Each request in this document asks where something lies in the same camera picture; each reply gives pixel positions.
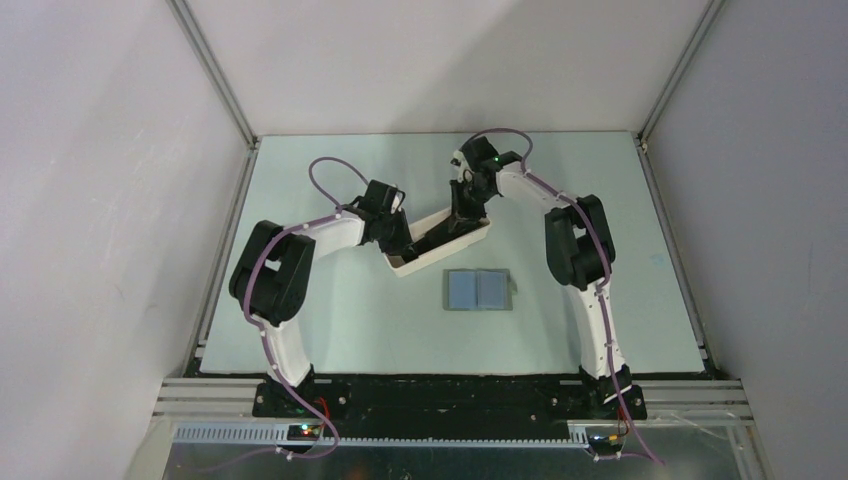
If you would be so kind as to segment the white plastic bin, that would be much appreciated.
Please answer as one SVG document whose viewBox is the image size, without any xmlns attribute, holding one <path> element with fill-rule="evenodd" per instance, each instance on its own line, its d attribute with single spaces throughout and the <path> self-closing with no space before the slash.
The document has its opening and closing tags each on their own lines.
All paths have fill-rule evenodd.
<svg viewBox="0 0 848 480">
<path fill-rule="evenodd" d="M 446 220 L 450 214 L 451 209 L 445 208 L 411 223 L 409 225 L 411 238 L 414 241 L 423 239 L 426 233 Z M 393 256 L 389 254 L 384 254 L 383 257 L 390 270 L 398 278 L 402 278 L 451 255 L 457 254 L 472 244 L 483 240 L 487 236 L 490 228 L 491 221 L 488 218 L 483 218 L 470 232 L 460 235 L 457 238 L 446 240 L 429 251 L 420 254 L 413 260 L 407 261 L 401 256 Z"/>
</svg>

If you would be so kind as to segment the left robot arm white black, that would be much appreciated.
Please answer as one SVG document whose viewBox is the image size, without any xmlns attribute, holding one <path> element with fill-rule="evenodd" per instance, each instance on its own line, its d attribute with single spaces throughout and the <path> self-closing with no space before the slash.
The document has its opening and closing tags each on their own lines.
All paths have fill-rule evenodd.
<svg viewBox="0 0 848 480">
<path fill-rule="evenodd" d="M 372 180 L 364 194 L 330 215 L 288 227 L 258 222 L 231 274 L 228 292 L 246 321 L 259 330 L 269 375 L 282 386 L 278 404 L 304 416 L 316 403 L 304 382 L 313 371 L 305 353 L 298 314 L 305 303 L 315 261 L 342 250 L 376 243 L 383 253 L 412 244 L 398 187 Z"/>
</svg>

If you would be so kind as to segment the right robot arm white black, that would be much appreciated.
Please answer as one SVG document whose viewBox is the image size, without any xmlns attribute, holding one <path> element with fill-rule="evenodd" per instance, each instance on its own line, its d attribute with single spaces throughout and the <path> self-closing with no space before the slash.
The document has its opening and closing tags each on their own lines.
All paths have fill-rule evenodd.
<svg viewBox="0 0 848 480">
<path fill-rule="evenodd" d="M 500 153 L 482 134 L 469 138 L 451 159 L 452 205 L 463 221 L 478 219 L 493 197 L 533 204 L 543 215 L 548 269 L 570 298 L 580 340 L 579 374 L 585 411 L 606 418 L 631 387 L 611 311 L 616 257 L 601 200 L 574 197 L 554 188 L 528 167 L 525 156 Z"/>
</svg>

